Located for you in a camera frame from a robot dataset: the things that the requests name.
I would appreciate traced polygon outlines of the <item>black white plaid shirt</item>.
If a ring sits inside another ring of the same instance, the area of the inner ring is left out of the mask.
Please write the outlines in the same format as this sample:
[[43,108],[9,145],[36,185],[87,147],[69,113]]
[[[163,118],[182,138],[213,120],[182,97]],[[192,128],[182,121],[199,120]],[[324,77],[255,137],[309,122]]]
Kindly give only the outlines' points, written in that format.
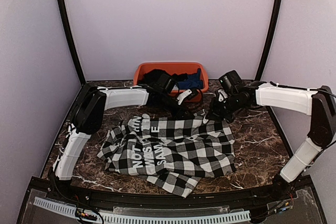
[[236,171],[230,127],[225,121],[204,124],[206,115],[201,110],[191,120],[134,116],[108,131],[97,157],[109,172],[137,176],[186,198],[202,178]]

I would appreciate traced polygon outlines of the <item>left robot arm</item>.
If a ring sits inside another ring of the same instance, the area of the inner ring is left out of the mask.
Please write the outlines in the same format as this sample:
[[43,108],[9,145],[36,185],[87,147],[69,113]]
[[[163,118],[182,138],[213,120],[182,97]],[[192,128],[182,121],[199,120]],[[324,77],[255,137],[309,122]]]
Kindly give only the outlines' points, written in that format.
[[54,184],[53,191],[63,201],[74,197],[74,189],[65,181],[72,179],[73,171],[81,151],[91,136],[97,133],[106,110],[124,106],[142,106],[154,96],[163,101],[178,116],[187,115],[183,102],[196,93],[196,89],[178,90],[171,96],[174,84],[166,74],[151,84],[140,84],[131,87],[99,87],[91,84],[84,86],[73,108],[70,111],[68,134],[59,148],[58,156],[48,171],[49,179],[59,180]]

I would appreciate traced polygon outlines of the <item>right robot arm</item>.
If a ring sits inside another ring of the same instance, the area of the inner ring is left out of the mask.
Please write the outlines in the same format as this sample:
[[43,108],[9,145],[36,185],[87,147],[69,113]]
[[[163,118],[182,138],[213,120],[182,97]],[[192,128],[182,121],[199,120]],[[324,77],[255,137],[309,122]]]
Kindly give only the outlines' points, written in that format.
[[232,70],[219,78],[221,88],[209,106],[209,118],[232,123],[242,109],[269,107],[281,123],[286,115],[307,116],[310,124],[306,138],[278,174],[279,180],[268,188],[273,200],[280,199],[306,168],[335,144],[335,94],[329,86],[304,88],[256,80],[245,83]]

